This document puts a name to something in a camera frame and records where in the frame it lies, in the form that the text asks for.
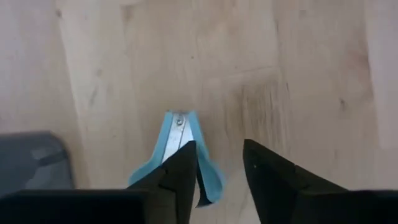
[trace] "gray object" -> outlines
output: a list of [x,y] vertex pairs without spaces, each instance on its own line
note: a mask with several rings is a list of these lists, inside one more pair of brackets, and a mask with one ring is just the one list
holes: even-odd
[[53,134],[0,135],[0,197],[22,189],[74,189],[67,151]]

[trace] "wooden surface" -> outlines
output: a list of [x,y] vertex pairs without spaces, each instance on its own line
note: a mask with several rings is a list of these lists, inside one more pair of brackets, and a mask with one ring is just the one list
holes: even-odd
[[125,187],[170,109],[198,111],[228,181],[192,223],[259,222],[244,138],[349,189],[398,186],[393,0],[25,4],[0,0],[0,131],[61,136],[81,188]]

